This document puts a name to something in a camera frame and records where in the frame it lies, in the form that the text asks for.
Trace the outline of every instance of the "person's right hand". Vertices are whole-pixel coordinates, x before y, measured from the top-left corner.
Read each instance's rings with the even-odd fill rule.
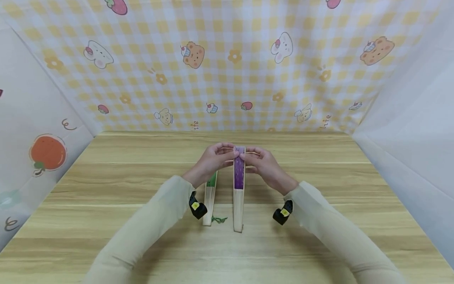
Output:
[[[260,175],[269,187],[282,195],[298,187],[298,182],[281,168],[271,152],[259,147],[246,147],[246,154],[240,154],[240,158],[246,166],[252,166],[246,168],[246,173]]]

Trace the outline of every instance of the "hand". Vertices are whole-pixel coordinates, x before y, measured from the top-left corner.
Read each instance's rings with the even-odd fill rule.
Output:
[[[260,175],[269,187],[282,195],[287,195],[298,187],[298,182],[281,168],[269,151],[259,147],[246,147],[246,152],[241,153],[240,158],[246,166],[253,166],[246,168],[246,173]]]
[[[199,161],[181,177],[190,182],[194,188],[199,187],[217,170],[233,165],[233,159],[239,155],[238,151],[233,151],[233,147],[234,145],[228,142],[209,146]]]

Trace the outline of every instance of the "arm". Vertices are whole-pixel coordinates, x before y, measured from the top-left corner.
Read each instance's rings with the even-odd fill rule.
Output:
[[[184,175],[166,181],[151,200],[139,209],[101,250],[83,284],[127,284],[143,254],[181,219],[195,188],[217,170],[231,166],[239,155],[233,144],[208,147],[199,161]]]
[[[359,284],[405,283],[386,255],[347,218],[337,212],[315,187],[298,184],[259,147],[247,147],[240,158],[247,173],[259,174],[271,188],[293,201],[293,213],[301,226],[314,234],[338,258],[346,262]]]
[[[343,260],[359,284],[405,283],[391,260],[314,186],[303,181],[285,195],[284,200],[288,199],[300,225]]]
[[[183,217],[194,190],[180,176],[167,180],[101,250],[82,283],[128,283],[142,255]]]

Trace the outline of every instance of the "sleeve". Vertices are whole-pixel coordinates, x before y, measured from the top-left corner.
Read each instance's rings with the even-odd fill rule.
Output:
[[[129,283],[137,261],[183,217],[193,191],[180,176],[167,180],[101,250],[82,283]]]
[[[292,215],[343,260],[359,284],[403,284],[398,269],[367,235],[336,211],[320,191],[303,181],[284,197]]]

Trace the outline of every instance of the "yellow checkered pattern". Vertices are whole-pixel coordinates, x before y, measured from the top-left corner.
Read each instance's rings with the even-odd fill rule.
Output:
[[[441,0],[328,3],[9,0],[0,8],[65,96],[105,130],[352,133]],[[193,68],[183,60],[197,57],[197,46],[204,56]],[[367,60],[387,55],[367,65],[374,46]]]

